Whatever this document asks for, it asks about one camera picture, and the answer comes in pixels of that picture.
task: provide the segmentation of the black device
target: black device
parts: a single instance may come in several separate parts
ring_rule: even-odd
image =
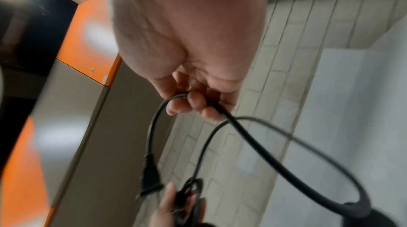
[[[146,144],[146,152],[144,157],[144,171],[142,177],[142,192],[140,194],[141,197],[148,196],[152,193],[156,193],[161,191],[164,188],[164,185],[161,184],[161,178],[154,162],[154,156],[152,153],[152,144],[153,144],[153,135],[154,129],[158,122],[158,118],[167,104],[176,98],[186,98],[188,93],[181,93],[178,95],[173,96],[172,98],[166,99],[158,108],[158,111],[154,115],[147,134],[147,144]],[[207,104],[214,107],[220,114],[222,114],[226,120],[220,123],[215,129],[211,132],[208,139],[206,140],[201,154],[198,159],[198,163],[196,164],[196,168],[194,171],[193,176],[188,179],[188,181],[184,184],[183,188],[177,192],[176,201],[173,208],[173,219],[175,227],[212,227],[212,224],[208,223],[198,223],[198,216],[200,210],[200,202],[201,202],[201,194],[203,188],[203,180],[198,179],[197,175],[199,169],[201,167],[203,157],[205,151],[212,140],[213,136],[216,134],[218,130],[220,130],[223,126],[230,124],[232,125],[236,131],[242,136],[242,138],[249,143],[249,145],[271,166],[278,172],[283,178],[285,178],[291,185],[296,187],[299,191],[301,191],[305,196],[312,199],[314,202],[318,203],[319,205],[323,206],[324,208],[337,213],[343,217],[342,226],[343,227],[396,227],[396,224],[380,213],[377,210],[372,209],[371,202],[369,199],[368,194],[366,193],[365,189],[362,185],[357,181],[357,179],[343,166],[341,166],[338,162],[330,158],[329,156],[322,153],[317,148],[307,144],[303,140],[294,137],[290,133],[284,131],[281,128],[278,128],[271,123],[268,123],[262,119],[248,117],[248,116],[232,116],[226,109],[224,109],[221,105],[216,102],[207,100]],[[359,200],[357,202],[349,202],[345,204],[337,203],[332,201],[325,196],[321,195],[307,184],[302,182],[298,179],[293,173],[291,173],[287,168],[285,168],[277,159],[275,159],[262,145],[260,145],[238,122],[238,120],[250,120],[253,122],[257,122],[261,125],[264,125],[279,134],[289,138],[289,140],[296,142],[303,148],[313,152],[320,158],[324,159],[326,162],[331,164],[335,167],[339,172],[345,175],[356,187],[359,192]],[[187,198],[191,195],[191,193],[195,193],[197,196],[196,203],[193,206],[191,213],[186,215],[184,210]]]

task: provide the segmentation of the cable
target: cable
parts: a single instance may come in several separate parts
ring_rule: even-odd
[[[153,133],[155,126],[157,124],[157,120],[161,112],[164,110],[165,106],[173,99],[176,98],[185,98],[187,97],[188,93],[181,93],[178,95],[173,96],[172,98],[166,99],[163,101],[163,103],[160,105],[158,108],[158,111],[153,117],[153,120],[150,124],[150,127],[148,129],[148,135],[147,135],[147,148],[146,152],[148,154],[152,153],[152,143],[153,143]],[[240,116],[240,117],[234,117],[232,116],[226,109],[224,109],[221,105],[219,105],[216,102],[207,100],[207,104],[209,106],[214,107],[220,114],[225,116],[227,119],[226,121],[220,123],[215,129],[211,132],[209,135],[208,139],[206,140],[203,149],[201,151],[201,154],[198,159],[198,163],[196,165],[193,177],[190,180],[190,184],[194,184],[196,182],[196,177],[198,175],[199,169],[201,167],[203,157],[205,154],[205,151],[212,140],[213,136],[217,133],[218,130],[220,130],[223,126],[226,124],[231,124],[236,131],[242,136],[244,140],[246,140],[249,145],[271,166],[275,169],[276,172],[278,172],[284,179],[286,179],[291,185],[296,187],[299,191],[301,191],[304,195],[312,199],[314,202],[318,203],[319,205],[325,207],[326,209],[340,214],[345,217],[350,217],[350,218],[362,218],[367,216],[370,211],[371,211],[371,202],[370,199],[365,191],[365,189],[362,187],[362,185],[359,184],[359,182],[356,180],[356,178],[348,171],[346,170],[343,166],[341,166],[338,162],[330,158],[329,156],[325,155],[322,153],[320,150],[317,148],[307,144],[305,141],[300,140],[299,138],[294,137],[290,133],[284,131],[281,128],[278,128],[271,123],[268,123],[264,120],[257,119],[254,117],[248,117],[248,116]],[[332,201],[325,196],[321,195],[311,187],[309,187],[307,184],[305,184],[303,181],[298,179],[293,173],[291,173],[287,168],[285,168],[277,159],[275,159],[261,144],[259,144],[247,131],[244,129],[244,127],[238,122],[238,120],[250,120],[257,122],[259,124],[262,124],[279,134],[289,138],[290,140],[296,142],[303,148],[313,152],[314,154],[320,156],[322,159],[330,163],[332,166],[334,166],[339,172],[341,172],[343,175],[345,175],[357,188],[359,192],[359,201],[353,204],[340,204],[335,201]]]

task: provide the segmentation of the tile floor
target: tile floor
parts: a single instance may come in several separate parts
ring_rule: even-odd
[[[322,49],[369,47],[407,13],[407,0],[269,0],[265,35],[243,85],[235,115],[253,115],[292,131]],[[203,143],[217,123],[180,115],[159,160],[164,183],[179,188],[192,176]],[[287,141],[243,123],[274,156]],[[218,227],[257,226],[276,179],[274,171],[230,128],[215,136],[200,177],[206,221]],[[147,226],[156,198],[146,201],[134,226]]]

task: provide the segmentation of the human hand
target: human hand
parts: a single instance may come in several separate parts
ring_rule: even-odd
[[[169,115],[199,112],[221,120],[205,97],[228,111],[259,45],[267,0],[107,0],[120,55],[161,97],[193,90]]]
[[[165,195],[161,201],[159,209],[153,214],[150,219],[149,227],[174,227],[174,219],[171,215],[171,210],[174,206],[175,197],[176,197],[176,188],[174,183],[169,183],[165,190]],[[196,195],[188,198],[185,211],[187,215],[192,210],[193,205],[196,203]],[[202,223],[205,216],[206,210],[206,201],[201,199],[201,208],[198,218],[198,223]]]

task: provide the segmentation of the black plug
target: black plug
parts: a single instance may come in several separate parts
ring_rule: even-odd
[[[141,188],[142,191],[140,193],[140,197],[145,197],[152,193],[160,192],[164,189],[157,166],[154,163],[153,154],[147,154],[144,156],[144,171],[141,181]]]

